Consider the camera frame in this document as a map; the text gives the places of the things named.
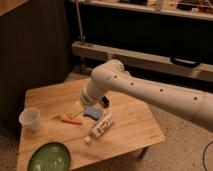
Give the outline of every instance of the white cup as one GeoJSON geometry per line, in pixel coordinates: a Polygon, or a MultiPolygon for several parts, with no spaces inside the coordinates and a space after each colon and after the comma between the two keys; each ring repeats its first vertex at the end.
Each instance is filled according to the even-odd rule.
{"type": "Polygon", "coordinates": [[[27,127],[33,131],[39,131],[41,129],[39,109],[36,107],[25,109],[19,115],[19,122],[22,124],[22,127],[27,127]]]}

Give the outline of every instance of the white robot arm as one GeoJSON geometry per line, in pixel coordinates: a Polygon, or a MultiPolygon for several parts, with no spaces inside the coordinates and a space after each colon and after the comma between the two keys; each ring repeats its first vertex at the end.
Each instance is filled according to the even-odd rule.
{"type": "Polygon", "coordinates": [[[213,94],[130,76],[118,60],[92,71],[81,101],[91,106],[109,90],[121,92],[213,131],[213,94]]]}

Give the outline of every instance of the cable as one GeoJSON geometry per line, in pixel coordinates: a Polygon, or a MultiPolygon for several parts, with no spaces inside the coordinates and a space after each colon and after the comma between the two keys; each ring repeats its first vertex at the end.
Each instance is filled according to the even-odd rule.
{"type": "Polygon", "coordinates": [[[203,151],[203,167],[204,167],[205,171],[208,171],[208,169],[206,168],[206,163],[205,163],[206,151],[207,151],[208,147],[209,147],[211,144],[213,144],[213,141],[210,141],[210,142],[206,145],[206,147],[205,147],[205,149],[204,149],[204,151],[203,151]]]}

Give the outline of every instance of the green bowl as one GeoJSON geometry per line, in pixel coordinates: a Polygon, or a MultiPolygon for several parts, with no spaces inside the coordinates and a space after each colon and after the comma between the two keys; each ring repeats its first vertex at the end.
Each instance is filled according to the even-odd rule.
{"type": "Polygon", "coordinates": [[[28,171],[68,171],[71,163],[70,152],[59,142],[41,146],[31,157],[28,171]]]}

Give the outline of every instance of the floor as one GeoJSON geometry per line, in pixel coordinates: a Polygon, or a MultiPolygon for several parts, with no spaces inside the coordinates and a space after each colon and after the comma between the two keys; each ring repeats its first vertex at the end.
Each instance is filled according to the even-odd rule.
{"type": "MultiPolygon", "coordinates": [[[[70,73],[66,81],[85,77],[70,73]]],[[[143,160],[136,158],[139,151],[135,151],[78,171],[204,171],[202,154],[213,134],[156,107],[150,109],[166,136],[165,142],[151,146],[143,160]]],[[[15,171],[17,154],[18,141],[0,135],[0,170],[15,171]]],[[[205,157],[208,171],[213,170],[212,156],[213,145],[205,157]]]]}

